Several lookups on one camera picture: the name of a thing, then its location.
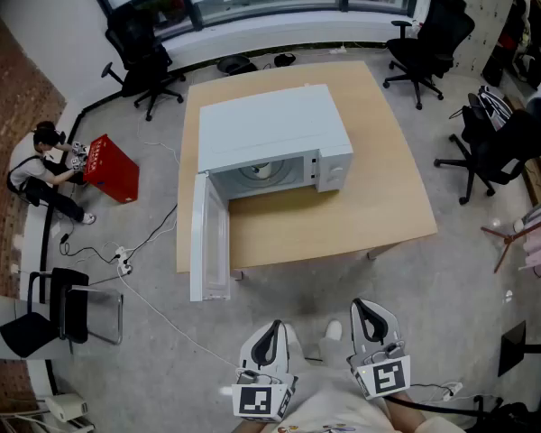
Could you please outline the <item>white power strip with plugs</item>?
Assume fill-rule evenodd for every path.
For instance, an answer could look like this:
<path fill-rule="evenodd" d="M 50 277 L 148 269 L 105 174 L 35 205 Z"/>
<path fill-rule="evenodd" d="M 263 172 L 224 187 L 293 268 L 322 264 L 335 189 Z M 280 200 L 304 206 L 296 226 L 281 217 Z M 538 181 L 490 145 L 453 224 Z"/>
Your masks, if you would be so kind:
<path fill-rule="evenodd" d="M 447 384 L 439 385 L 435 388 L 428 402 L 448 402 L 462 389 L 463 384 L 461 382 L 448 382 Z"/>

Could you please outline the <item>black office chair with clothes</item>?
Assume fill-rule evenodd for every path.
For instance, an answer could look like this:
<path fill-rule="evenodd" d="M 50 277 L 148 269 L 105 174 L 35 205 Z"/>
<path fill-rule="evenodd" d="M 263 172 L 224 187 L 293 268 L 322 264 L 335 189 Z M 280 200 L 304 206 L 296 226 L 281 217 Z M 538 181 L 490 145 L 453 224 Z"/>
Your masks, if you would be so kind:
<path fill-rule="evenodd" d="M 462 133 L 448 137 L 458 147 L 462 159 L 434 160 L 436 167 L 447 165 L 468 171 L 466 192 L 459 198 L 462 206 L 471 198 L 475 178 L 482 181 L 486 195 L 492 197 L 494 184 L 509 184 L 520 175 L 527 161 L 541 156 L 541 97 L 529 100 L 524 108 L 512 110 L 509 120 L 498 131 L 484 112 L 478 93 L 470 93 L 468 102 L 452 114 L 463 118 Z"/>

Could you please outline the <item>white microwave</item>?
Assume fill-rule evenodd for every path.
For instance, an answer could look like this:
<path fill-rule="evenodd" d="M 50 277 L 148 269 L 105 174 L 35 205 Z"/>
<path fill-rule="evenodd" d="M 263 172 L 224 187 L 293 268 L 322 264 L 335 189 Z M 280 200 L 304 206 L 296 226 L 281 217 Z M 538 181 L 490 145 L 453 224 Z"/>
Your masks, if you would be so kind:
<path fill-rule="evenodd" d="M 353 148 L 329 89 L 307 85 L 204 106 L 190 241 L 190 298 L 230 297 L 232 199 L 313 186 L 343 188 Z M 271 162 L 257 179 L 252 166 Z"/>

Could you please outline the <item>striped garment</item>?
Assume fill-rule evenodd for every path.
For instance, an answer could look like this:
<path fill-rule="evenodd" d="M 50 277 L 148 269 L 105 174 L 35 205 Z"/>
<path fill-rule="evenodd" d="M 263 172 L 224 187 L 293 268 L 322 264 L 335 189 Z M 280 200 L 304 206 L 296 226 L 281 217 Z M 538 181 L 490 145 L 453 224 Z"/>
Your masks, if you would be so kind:
<path fill-rule="evenodd" d="M 480 86 L 478 98 L 494 129 L 496 131 L 501 129 L 512 115 L 511 108 L 503 99 L 493 93 L 488 86 Z"/>

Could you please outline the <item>black backpack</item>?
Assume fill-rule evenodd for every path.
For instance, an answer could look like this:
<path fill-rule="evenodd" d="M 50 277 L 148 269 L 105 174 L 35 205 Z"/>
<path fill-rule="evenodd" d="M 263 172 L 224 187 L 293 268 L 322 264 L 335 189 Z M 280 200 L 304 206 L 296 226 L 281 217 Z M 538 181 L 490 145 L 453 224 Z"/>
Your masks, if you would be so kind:
<path fill-rule="evenodd" d="M 536 413 L 519 402 L 499 406 L 475 427 L 479 433 L 539 433 L 541 429 Z"/>

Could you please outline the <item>black stand base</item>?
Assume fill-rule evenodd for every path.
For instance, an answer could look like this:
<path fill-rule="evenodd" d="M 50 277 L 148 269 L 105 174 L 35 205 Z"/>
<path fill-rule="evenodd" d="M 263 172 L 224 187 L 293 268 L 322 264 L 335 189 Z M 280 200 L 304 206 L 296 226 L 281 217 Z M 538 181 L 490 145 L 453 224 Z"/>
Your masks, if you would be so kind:
<path fill-rule="evenodd" d="M 541 344 L 527 343 L 527 322 L 523 321 L 500 338 L 498 376 L 517 366 L 525 355 L 541 355 Z"/>

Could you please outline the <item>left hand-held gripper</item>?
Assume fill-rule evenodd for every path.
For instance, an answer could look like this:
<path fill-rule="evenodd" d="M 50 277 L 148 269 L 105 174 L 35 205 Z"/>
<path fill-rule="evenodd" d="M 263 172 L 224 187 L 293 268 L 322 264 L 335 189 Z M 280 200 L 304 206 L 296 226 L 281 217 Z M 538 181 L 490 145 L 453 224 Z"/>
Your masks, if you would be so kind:
<path fill-rule="evenodd" d="M 280 320 L 262 326 L 243 344 L 236 373 L 237 381 L 232 385 L 235 417 L 282 421 L 294 396 L 297 377 L 289 372 L 287 329 Z"/>

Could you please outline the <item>person's right forearm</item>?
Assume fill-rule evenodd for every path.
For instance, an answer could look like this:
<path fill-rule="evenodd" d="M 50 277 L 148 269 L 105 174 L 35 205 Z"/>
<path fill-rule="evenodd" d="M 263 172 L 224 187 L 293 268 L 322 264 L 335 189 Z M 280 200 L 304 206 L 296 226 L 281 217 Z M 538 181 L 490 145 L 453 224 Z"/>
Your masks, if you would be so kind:
<path fill-rule="evenodd" d="M 390 415 L 390 422 L 394 429 L 401 433 L 416 433 L 417 429 L 426 422 L 426 417 L 418 409 L 400 404 L 412 402 L 405 392 L 391 394 L 385 398 Z"/>

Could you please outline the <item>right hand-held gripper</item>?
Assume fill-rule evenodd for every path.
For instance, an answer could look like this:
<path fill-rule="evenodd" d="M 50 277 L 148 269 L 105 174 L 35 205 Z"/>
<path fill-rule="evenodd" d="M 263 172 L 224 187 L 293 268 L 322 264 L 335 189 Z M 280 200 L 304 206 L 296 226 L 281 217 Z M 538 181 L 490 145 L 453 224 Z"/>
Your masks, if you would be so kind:
<path fill-rule="evenodd" d="M 410 356 L 400 340 L 397 318 L 383 306 L 354 299 L 351 323 L 355 354 L 347 358 L 366 400 L 403 392 L 410 387 Z M 369 343 L 386 345 L 367 353 Z"/>

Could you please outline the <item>wooden coat rack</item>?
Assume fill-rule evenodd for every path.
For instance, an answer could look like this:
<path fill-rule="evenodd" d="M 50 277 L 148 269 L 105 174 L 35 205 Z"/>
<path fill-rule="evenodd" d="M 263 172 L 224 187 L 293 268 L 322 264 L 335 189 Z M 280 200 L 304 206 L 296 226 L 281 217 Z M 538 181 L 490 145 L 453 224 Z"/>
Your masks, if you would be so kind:
<path fill-rule="evenodd" d="M 496 231 L 494 229 L 490 229 L 490 228 L 488 228 L 486 226 L 482 226 L 481 227 L 482 232 L 490 234 L 490 235 L 495 235 L 495 236 L 501 238 L 503 240 L 503 244 L 504 244 L 503 252 L 502 252 L 500 258 L 498 259 L 493 272 L 497 273 L 499 271 L 500 266 L 502 265 L 511 244 L 513 244 L 519 238 L 524 237 L 527 234 L 530 234 L 530 233 L 536 231 L 540 227 L 541 227 L 541 221 L 539 221 L 536 224 L 533 224 L 529 228 L 523 229 L 522 231 L 520 231 L 518 233 L 515 233 L 513 235 L 507 235 L 507 234 L 503 234 L 502 232 Z"/>

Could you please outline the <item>person's light trousers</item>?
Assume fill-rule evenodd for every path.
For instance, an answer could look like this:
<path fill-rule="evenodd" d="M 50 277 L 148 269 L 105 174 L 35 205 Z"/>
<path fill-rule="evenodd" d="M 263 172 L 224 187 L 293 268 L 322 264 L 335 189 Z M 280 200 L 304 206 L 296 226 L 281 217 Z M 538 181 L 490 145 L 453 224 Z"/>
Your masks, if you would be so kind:
<path fill-rule="evenodd" d="M 346 358 L 350 353 L 350 346 L 346 341 L 334 341 L 323 336 L 318 342 L 318 357 L 322 360 L 319 365 L 312 365 L 305 357 L 303 347 L 297 343 L 289 344 L 289 372 L 301 375 L 312 368 L 328 368 L 333 371 L 347 371 L 349 365 Z"/>

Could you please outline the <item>person's cream shirt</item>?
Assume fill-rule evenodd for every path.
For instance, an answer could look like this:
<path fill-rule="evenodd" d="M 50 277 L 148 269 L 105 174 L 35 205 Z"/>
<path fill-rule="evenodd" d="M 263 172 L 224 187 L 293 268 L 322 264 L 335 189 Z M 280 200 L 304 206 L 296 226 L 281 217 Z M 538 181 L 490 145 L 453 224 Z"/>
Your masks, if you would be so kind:
<path fill-rule="evenodd" d="M 408 433 L 385 403 L 367 401 L 341 381 L 326 385 L 303 401 L 285 419 L 261 433 Z"/>

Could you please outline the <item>black round bowl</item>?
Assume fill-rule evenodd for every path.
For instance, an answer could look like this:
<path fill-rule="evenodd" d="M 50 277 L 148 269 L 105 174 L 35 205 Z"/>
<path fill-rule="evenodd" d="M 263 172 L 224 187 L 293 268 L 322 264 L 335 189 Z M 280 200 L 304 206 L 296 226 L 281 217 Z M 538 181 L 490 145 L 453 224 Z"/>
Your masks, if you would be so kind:
<path fill-rule="evenodd" d="M 216 66 L 226 76 L 241 75 L 258 70 L 252 61 L 242 54 L 224 57 L 218 61 Z"/>

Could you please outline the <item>red box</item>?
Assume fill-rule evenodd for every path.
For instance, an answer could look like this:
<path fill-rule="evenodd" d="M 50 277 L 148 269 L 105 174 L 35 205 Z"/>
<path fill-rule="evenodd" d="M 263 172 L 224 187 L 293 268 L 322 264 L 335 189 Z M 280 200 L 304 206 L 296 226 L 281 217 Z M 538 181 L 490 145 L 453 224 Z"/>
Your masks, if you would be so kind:
<path fill-rule="evenodd" d="M 139 166 L 107 134 L 90 144 L 83 173 L 84 181 L 118 203 L 130 203 L 138 198 Z"/>

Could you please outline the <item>white box device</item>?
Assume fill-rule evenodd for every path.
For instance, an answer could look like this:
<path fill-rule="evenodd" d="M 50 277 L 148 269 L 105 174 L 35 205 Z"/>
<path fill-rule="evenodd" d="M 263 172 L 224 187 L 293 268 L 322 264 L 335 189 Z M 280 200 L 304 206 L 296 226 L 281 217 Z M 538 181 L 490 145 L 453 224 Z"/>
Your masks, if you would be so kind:
<path fill-rule="evenodd" d="M 49 412 L 61 422 L 68 422 L 88 414 L 87 403 L 76 393 L 48 396 L 44 402 Z"/>

